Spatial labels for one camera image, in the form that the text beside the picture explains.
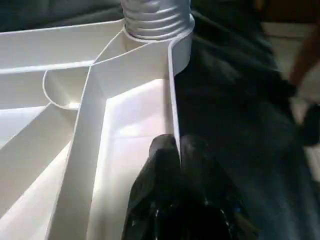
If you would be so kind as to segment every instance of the white surface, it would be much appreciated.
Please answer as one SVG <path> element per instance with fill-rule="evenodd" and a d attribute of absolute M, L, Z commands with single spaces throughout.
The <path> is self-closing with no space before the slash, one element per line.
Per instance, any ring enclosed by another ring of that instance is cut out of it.
<path fill-rule="evenodd" d="M 67 144 L 23 195 L 0 218 L 1 240 L 43 240 L 60 189 Z"/>
<path fill-rule="evenodd" d="M 0 33 L 0 69 L 92 61 L 123 21 Z"/>
<path fill-rule="evenodd" d="M 70 141 L 76 115 L 49 104 L 0 149 L 0 217 Z"/>
<path fill-rule="evenodd" d="M 0 240 L 120 239 L 152 139 L 179 143 L 173 77 L 193 26 L 160 42 L 135 40 L 122 21 L 0 33 L 11 53 L 0 58 L 1 109 L 44 108 L 20 110 L 1 137 L 13 136 L 0 149 Z"/>
<path fill-rule="evenodd" d="M 43 76 L 43 92 L 51 103 L 63 109 L 78 109 L 89 67 L 49 70 Z"/>

